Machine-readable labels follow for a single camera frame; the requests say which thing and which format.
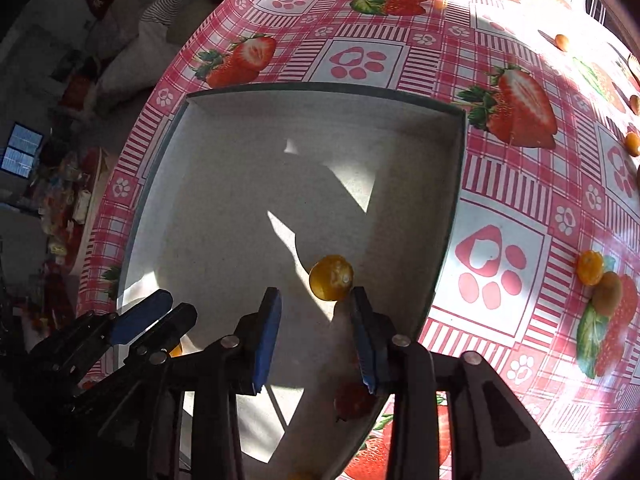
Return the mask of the yellow cherry tomato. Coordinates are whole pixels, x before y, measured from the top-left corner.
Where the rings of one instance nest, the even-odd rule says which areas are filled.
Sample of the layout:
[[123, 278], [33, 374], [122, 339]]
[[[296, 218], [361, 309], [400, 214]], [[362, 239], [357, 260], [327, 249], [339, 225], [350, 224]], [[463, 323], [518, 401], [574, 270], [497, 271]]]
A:
[[600, 252], [586, 250], [576, 262], [576, 275], [585, 286], [596, 286], [604, 274], [604, 258]]
[[354, 281], [352, 265], [340, 255], [327, 255], [309, 272], [309, 287], [318, 299], [342, 301], [350, 293]]

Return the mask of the grey rectangular tray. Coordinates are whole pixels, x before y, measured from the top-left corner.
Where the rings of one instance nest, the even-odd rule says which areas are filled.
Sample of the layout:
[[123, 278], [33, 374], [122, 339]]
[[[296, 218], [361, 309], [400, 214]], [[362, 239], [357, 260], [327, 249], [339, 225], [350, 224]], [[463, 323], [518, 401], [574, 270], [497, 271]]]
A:
[[268, 382], [239, 398], [250, 479], [337, 477], [372, 418], [341, 422], [358, 375], [346, 304], [309, 287], [345, 258], [375, 311], [416, 336], [456, 210], [466, 120], [423, 96], [352, 84], [254, 84], [188, 96], [160, 140], [134, 219], [122, 291], [147, 280], [193, 304], [200, 350], [280, 290]]

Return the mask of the strawberry pattern tablecloth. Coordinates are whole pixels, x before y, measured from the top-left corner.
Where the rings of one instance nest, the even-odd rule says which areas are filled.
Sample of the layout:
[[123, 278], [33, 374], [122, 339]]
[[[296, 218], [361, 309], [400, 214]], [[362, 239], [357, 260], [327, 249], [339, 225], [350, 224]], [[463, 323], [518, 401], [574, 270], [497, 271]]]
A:
[[[224, 0], [160, 75], [101, 200], [78, 310], [111, 311], [158, 142], [217, 55], [265, 34], [266, 82], [348, 82], [463, 105], [461, 217], [421, 341], [476, 350], [577, 479], [639, 439], [639, 118], [627, 48], [575, 0]], [[600, 252], [623, 297], [598, 315], [576, 262]]]

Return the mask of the brown kiwi berry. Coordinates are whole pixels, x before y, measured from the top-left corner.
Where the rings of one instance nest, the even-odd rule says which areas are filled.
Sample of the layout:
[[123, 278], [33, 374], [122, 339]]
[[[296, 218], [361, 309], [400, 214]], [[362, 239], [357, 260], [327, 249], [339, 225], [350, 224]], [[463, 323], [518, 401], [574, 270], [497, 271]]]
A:
[[610, 318], [620, 305], [623, 297], [623, 283], [613, 271], [605, 272], [600, 282], [594, 286], [591, 303], [598, 315]]

